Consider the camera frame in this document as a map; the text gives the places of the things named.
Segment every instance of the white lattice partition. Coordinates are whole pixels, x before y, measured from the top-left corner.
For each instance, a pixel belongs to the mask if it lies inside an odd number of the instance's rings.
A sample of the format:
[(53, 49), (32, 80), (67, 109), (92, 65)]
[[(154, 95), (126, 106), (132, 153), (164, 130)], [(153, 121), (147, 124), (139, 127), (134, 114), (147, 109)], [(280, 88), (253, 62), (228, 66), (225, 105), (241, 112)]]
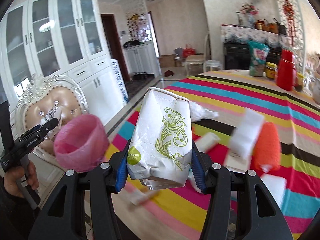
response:
[(300, 6), (298, 0), (288, 0), (289, 3), (292, 5), (292, 10), (294, 11), (293, 15), (293, 22), (289, 22), (286, 14), (284, 13), (284, 4), (285, 0), (276, 0), (280, 19), (277, 19), (281, 24), (285, 25), (287, 29), (287, 33), (290, 32), (291, 29), (294, 29), (294, 38), (291, 38), (289, 35), (290, 43), (292, 45), (292, 51), (296, 55), (296, 68), (297, 71), (303, 73), (304, 71), (304, 64), (306, 59), (306, 51), (305, 51), (305, 35), (304, 35), (304, 27), (303, 27), (303, 20), (302, 14), (300, 10)]
[(151, 41), (148, 10), (145, 0), (131, 0), (123, 5), (129, 35), (132, 40)]

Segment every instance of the hand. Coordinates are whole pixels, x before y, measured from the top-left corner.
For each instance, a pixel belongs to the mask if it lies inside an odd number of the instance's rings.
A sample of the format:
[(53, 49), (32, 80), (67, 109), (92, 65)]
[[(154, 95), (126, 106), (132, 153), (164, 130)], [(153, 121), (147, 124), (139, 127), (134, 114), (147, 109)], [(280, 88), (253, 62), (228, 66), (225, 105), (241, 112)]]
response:
[[(29, 177), (27, 183), (33, 190), (39, 187), (39, 181), (37, 178), (36, 167), (32, 161), (28, 165)], [(24, 175), (24, 169), (20, 167), (14, 167), (8, 170), (4, 175), (4, 188), (12, 196), (24, 198), (22, 192), (17, 186), (16, 180), (22, 178)]]

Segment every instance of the silver screw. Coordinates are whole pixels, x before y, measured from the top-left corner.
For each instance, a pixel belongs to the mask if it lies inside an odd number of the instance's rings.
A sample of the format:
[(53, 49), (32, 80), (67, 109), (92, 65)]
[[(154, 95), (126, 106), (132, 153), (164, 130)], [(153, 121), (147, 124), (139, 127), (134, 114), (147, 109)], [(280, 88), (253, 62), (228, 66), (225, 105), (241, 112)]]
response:
[(107, 169), (107, 168), (109, 168), (110, 167), (110, 164), (109, 163), (101, 163), (100, 164), (100, 168), (102, 168), (102, 169)]
[(214, 164), (212, 164), (212, 168), (214, 168), (215, 170), (220, 170), (221, 165), (219, 163), (214, 163)]
[(250, 176), (256, 176), (256, 172), (254, 170), (248, 170), (248, 174)]
[(72, 176), (74, 173), (75, 173), (74, 170), (67, 170), (67, 171), (66, 171), (66, 175), (67, 175), (67, 176)]

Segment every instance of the red bottle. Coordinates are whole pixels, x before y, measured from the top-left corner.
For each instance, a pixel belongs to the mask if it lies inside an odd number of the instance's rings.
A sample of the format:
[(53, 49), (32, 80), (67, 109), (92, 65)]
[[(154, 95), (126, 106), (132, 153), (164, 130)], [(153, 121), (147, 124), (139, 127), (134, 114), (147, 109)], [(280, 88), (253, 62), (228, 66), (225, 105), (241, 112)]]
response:
[(281, 59), (278, 64), (277, 85), (284, 90), (291, 91), (294, 86), (296, 68), (294, 66), (295, 57), (289, 50), (282, 50)]

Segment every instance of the flower vase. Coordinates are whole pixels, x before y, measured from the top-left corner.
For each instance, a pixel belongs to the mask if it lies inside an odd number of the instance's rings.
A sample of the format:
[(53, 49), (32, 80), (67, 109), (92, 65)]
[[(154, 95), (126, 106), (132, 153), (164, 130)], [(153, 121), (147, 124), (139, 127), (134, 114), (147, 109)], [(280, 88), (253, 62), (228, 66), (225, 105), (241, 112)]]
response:
[(255, 29), (255, 24), (256, 24), (256, 19), (254, 16), (250, 13), (247, 13), (247, 18), (248, 18), (248, 28)]

